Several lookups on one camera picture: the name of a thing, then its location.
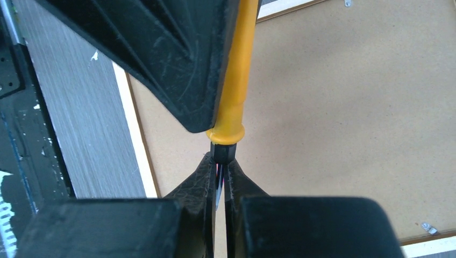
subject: white paint spot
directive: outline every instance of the white paint spot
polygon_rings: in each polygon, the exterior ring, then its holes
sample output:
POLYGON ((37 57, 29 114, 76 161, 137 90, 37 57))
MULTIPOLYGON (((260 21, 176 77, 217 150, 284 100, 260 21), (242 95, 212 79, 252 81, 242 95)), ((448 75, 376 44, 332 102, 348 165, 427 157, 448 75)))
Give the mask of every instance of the white paint spot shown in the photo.
POLYGON ((91 60, 91 61, 92 61, 92 60, 95 60, 95 61, 98 60, 98 50, 95 51, 95 54, 92 56, 92 58, 91 58, 90 60, 91 60))
MULTIPOLYGON (((10 173, 0 170, 0 185, 3 182, 3 177, 10 175, 10 173)), ((5 247, 4 252, 8 258, 13 258, 17 250, 17 239, 11 230, 10 224, 11 217, 14 215, 15 213, 11 211, 11 204, 5 202, 0 193, 0 235, 2 236, 3 246, 5 247)))

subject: black plastic part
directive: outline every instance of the black plastic part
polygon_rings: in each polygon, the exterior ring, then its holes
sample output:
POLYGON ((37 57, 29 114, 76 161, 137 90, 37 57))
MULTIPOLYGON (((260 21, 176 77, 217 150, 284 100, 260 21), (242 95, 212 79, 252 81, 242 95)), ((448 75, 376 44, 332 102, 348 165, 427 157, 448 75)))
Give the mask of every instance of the black plastic part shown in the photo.
MULTIPOLYGON (((364 198, 269 197, 236 160, 225 172, 228 257, 402 257, 364 198)), ((41 210, 17 257, 213 257, 215 163, 164 199, 71 200, 41 210)))
POLYGON ((215 164, 209 153, 164 199, 48 205, 16 257, 213 257, 215 164))
POLYGON ((257 184, 248 178, 236 160, 228 164, 224 173, 225 180, 225 222, 226 222, 226 249, 228 257, 237 257, 239 249, 237 239, 241 232, 240 206, 241 199, 249 196, 266 196, 257 184))
POLYGON ((228 164, 234 160, 236 144, 220 145, 211 143, 211 156, 217 164, 228 164))
POLYGON ((190 132, 213 127, 239 0, 37 0, 150 89, 190 132))
POLYGON ((215 233, 216 165, 206 153, 198 168, 165 198, 177 199, 191 217, 190 239, 196 253, 213 257, 215 233))
POLYGON ((16 258, 176 257, 185 244, 183 216, 178 201, 167 199, 48 205, 28 226, 16 258))
POLYGON ((20 82, 0 99, 0 170, 8 174, 0 192, 11 204, 14 216, 9 222, 20 239, 46 203, 74 194, 28 50, 12 45, 1 13, 0 20, 0 39, 9 49, 8 68, 0 70, 0 80, 17 77, 20 82))
POLYGON ((402 257, 374 201, 269 197, 235 160, 225 171, 228 257, 402 257))

